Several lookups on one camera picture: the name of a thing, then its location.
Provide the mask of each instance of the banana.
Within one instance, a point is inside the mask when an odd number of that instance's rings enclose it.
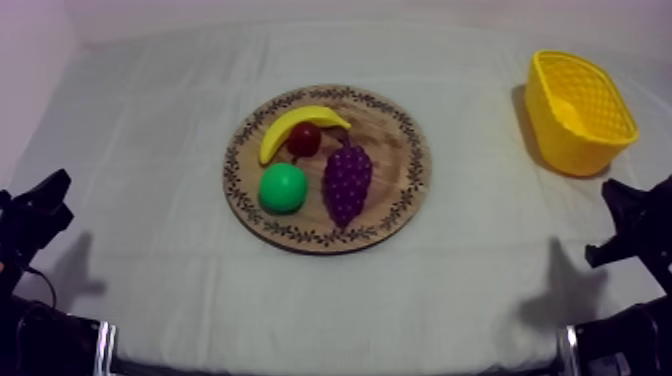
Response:
[[[259,162],[262,165],[271,161],[280,146],[287,141],[292,128],[301,122],[310,122],[320,128],[340,126],[345,129],[352,128],[352,125],[338,116],[334,110],[324,106],[303,106],[287,111],[271,124],[264,138],[261,141],[259,149]]]

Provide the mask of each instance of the white tablecloth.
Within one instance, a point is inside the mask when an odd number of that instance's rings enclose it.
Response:
[[[518,96],[541,48],[587,56],[620,86],[641,139],[606,175],[570,179],[531,159]],[[606,178],[649,189],[672,172],[670,72],[577,41],[403,17],[152,36],[73,62],[11,190],[71,174],[76,218],[34,266],[59,308],[119,325],[122,355],[274,374],[519,367],[555,354],[554,329],[661,294],[637,260],[591,271],[583,247],[613,233]],[[240,122],[318,83],[400,104],[433,159],[427,200],[400,233],[331,258],[248,233],[221,181]],[[19,292],[48,300],[39,280]]]

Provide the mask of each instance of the purple grapes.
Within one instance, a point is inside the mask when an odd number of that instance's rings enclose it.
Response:
[[[346,227],[362,213],[372,175],[371,158],[361,146],[346,142],[327,159],[322,195],[331,219],[338,227]]]

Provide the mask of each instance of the white wall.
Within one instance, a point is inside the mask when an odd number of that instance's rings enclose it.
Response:
[[[0,187],[77,47],[63,0],[0,0]]]
[[[215,22],[388,17],[544,34],[672,61],[669,0],[67,0],[87,43]]]

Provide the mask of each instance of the green ball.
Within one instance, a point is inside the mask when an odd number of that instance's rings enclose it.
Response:
[[[289,213],[306,200],[308,180],[296,166],[276,163],[266,169],[259,184],[261,206],[271,212]]]

